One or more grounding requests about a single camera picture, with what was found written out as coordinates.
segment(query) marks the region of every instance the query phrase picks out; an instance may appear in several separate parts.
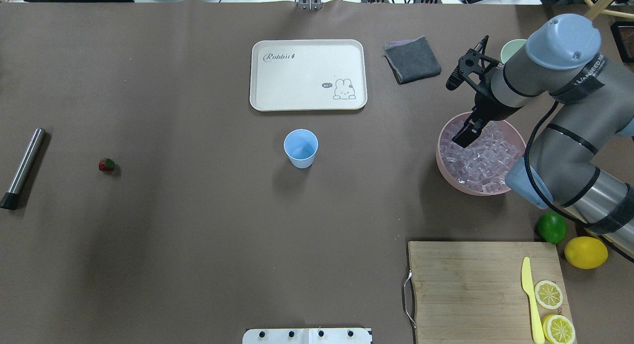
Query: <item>gray cloth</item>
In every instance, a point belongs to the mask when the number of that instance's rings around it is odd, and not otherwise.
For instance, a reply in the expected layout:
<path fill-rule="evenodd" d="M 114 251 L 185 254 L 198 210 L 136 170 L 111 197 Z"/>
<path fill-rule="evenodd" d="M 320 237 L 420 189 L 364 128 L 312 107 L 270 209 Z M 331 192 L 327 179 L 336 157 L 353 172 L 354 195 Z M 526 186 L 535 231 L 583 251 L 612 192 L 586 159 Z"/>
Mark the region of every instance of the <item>gray cloth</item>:
<path fill-rule="evenodd" d="M 424 35 L 412 41 L 390 42 L 385 57 L 401 84 L 434 77 L 442 71 Z"/>

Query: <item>knife handle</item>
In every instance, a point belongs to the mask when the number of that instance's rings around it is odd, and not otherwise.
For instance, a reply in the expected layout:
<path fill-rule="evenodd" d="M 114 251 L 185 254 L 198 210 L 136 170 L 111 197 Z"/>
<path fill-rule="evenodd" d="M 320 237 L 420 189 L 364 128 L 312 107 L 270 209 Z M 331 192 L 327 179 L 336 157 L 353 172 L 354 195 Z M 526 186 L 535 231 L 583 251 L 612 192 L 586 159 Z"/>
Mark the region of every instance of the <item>knife handle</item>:
<path fill-rule="evenodd" d="M 539 311 L 537 311 L 537 300 L 535 296 L 528 296 L 530 303 L 530 330 L 532 330 L 532 341 L 535 344 L 544 344 L 544 330 L 541 328 L 541 320 L 539 319 Z"/>

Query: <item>pink bowl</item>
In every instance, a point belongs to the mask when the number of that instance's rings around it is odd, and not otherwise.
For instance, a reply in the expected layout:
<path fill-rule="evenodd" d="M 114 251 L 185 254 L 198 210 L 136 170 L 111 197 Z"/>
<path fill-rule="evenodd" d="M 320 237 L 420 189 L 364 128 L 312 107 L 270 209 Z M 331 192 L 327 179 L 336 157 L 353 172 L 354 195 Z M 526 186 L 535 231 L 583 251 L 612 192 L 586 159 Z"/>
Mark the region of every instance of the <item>pink bowl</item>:
<path fill-rule="evenodd" d="M 465 186 L 464 184 L 461 184 L 457 179 L 455 179 L 455 177 L 453 177 L 453 175 L 449 172 L 449 170 L 447 170 L 447 167 L 444 164 L 444 161 L 442 161 L 442 156 L 440 154 L 440 141 L 441 141 L 442 134 L 444 133 L 444 130 L 449 125 L 452 125 L 453 123 L 457 121 L 461 123 L 464 122 L 469 117 L 469 115 L 471 115 L 471 112 L 465 112 L 464 114 L 455 116 L 454 118 L 449 120 L 449 122 L 447 122 L 444 125 L 444 127 L 442 127 L 442 131 L 438 135 L 438 142 L 436 145 L 436 163 L 438 165 L 438 170 L 440 170 L 442 177 L 446 179 L 446 181 L 449 182 L 451 186 L 453 186 L 454 188 L 458 189 L 460 192 L 463 192 L 463 193 L 467 193 L 470 195 L 497 195 L 497 194 L 503 194 L 503 193 L 509 192 L 511 188 L 509 188 L 508 186 L 504 186 L 504 188 L 502 188 L 501 190 L 498 190 L 496 192 L 491 192 L 491 193 L 480 192 L 477 190 L 467 188 L 467 186 Z M 513 125 L 511 125 L 505 120 L 494 121 L 494 122 L 497 122 L 498 129 L 504 132 L 505 139 L 509 141 L 509 143 L 517 147 L 517 150 L 519 150 L 520 154 L 523 154 L 526 149 L 526 143 L 524 142 L 524 139 L 519 134 L 517 129 L 514 128 Z"/>

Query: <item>yellow knife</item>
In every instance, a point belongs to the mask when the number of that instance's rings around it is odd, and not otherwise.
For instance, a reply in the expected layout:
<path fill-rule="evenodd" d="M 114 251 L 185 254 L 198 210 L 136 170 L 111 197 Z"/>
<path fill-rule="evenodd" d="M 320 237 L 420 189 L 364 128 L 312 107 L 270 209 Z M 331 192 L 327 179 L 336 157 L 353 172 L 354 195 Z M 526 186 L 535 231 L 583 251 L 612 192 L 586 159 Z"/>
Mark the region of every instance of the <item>yellow knife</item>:
<path fill-rule="evenodd" d="M 535 344 L 544 344 L 544 330 L 541 328 L 541 320 L 537 311 L 537 300 L 535 299 L 535 290 L 532 287 L 532 274 L 530 273 L 530 259 L 528 257 L 525 257 L 524 262 L 522 262 L 522 289 L 528 294 L 528 302 L 530 303 L 532 341 Z"/>

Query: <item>black rubber tip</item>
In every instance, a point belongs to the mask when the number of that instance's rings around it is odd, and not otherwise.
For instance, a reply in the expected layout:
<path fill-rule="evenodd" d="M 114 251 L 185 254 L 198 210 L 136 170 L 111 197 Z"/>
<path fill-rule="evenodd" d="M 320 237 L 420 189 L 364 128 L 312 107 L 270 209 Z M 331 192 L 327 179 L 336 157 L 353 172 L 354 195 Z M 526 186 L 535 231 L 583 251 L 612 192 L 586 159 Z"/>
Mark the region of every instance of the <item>black rubber tip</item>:
<path fill-rule="evenodd" d="M 9 210 L 18 209 L 18 201 L 20 201 L 20 194 L 5 193 L 0 202 L 0 208 Z"/>

